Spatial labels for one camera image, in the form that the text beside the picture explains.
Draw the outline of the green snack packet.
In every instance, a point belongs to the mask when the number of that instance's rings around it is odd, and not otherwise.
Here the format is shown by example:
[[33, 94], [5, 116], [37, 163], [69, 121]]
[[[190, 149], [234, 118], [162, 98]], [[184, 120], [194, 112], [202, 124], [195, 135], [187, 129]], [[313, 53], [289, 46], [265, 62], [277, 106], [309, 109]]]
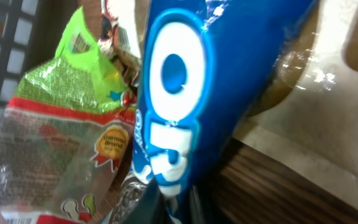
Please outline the green snack packet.
[[1, 223], [90, 222], [131, 141], [135, 104], [77, 9], [0, 119]]

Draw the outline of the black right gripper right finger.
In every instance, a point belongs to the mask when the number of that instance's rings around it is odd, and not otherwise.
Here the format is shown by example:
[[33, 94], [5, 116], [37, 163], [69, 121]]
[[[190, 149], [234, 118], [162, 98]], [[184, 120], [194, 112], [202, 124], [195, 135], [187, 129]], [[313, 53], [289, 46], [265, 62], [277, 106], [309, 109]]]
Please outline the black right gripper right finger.
[[192, 224], [227, 224], [229, 219], [212, 198], [205, 185], [193, 185], [190, 190], [190, 216]]

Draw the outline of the blue oreo packet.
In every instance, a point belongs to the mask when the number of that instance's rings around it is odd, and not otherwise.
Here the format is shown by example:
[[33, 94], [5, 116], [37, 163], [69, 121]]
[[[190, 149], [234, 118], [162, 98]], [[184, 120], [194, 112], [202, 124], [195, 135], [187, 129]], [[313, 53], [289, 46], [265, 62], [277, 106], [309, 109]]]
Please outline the blue oreo packet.
[[189, 223], [190, 190], [219, 161], [314, 0], [152, 0], [130, 171], [154, 182], [157, 218]]

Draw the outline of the beige pastry snack packet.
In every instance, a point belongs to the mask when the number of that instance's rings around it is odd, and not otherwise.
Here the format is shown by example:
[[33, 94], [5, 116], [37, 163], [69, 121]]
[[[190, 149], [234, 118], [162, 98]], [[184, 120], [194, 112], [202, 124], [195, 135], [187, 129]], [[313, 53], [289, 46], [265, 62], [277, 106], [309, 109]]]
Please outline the beige pastry snack packet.
[[[358, 223], [358, 70], [345, 60], [358, 1], [315, 1], [205, 185], [229, 223]], [[111, 223], [148, 184], [128, 162]]]

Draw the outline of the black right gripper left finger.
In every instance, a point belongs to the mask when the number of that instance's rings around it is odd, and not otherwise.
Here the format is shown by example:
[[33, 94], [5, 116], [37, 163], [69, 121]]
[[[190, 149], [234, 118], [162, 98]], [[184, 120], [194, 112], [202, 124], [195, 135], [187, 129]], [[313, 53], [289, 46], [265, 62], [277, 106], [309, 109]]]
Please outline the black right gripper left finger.
[[137, 205], [122, 224], [169, 224], [165, 203], [157, 181], [152, 179]]

